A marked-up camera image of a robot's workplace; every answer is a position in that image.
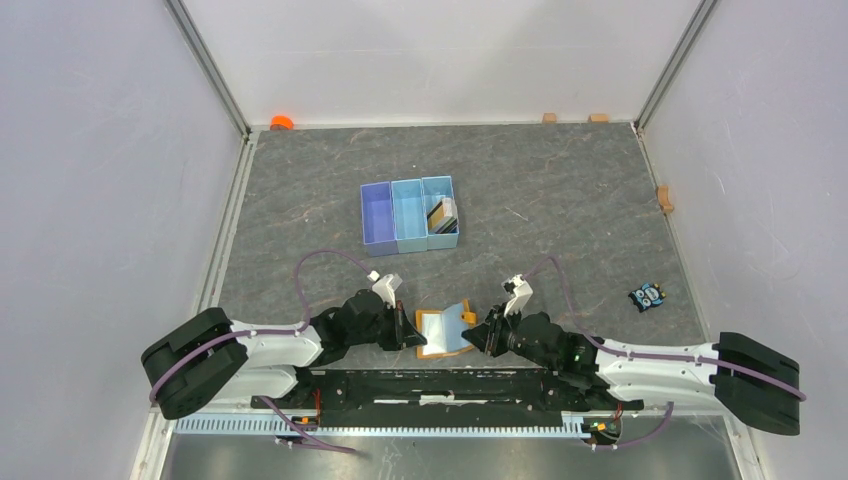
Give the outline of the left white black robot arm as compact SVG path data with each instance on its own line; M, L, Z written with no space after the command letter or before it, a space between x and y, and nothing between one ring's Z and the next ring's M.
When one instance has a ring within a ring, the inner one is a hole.
M214 401L255 396L302 407L314 394L310 369L342 359L351 347L399 351L426 342L402 302L390 304L363 289L311 318L302 331L232 320L210 307L148 347L140 361L151 402L176 420Z

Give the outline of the orange leather card holder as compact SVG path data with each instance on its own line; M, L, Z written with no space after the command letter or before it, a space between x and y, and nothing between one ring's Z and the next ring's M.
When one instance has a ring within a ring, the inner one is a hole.
M477 316L468 299L444 310L417 310L416 329L426 344L416 348L418 359L453 357L474 349L462 333L477 325Z

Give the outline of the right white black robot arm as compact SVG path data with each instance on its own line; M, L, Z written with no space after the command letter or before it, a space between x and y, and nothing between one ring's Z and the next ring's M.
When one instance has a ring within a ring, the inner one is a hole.
M799 364L740 333L689 346L629 345L566 331L544 312L494 308L461 336L488 356L513 353L553 372L578 410L722 407L753 429L800 433Z

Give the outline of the stack of credit cards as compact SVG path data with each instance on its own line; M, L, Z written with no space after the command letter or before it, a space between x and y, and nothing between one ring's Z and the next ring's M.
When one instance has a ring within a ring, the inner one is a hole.
M458 209L451 197L442 197L427 214L427 228L430 234L451 232L458 223Z

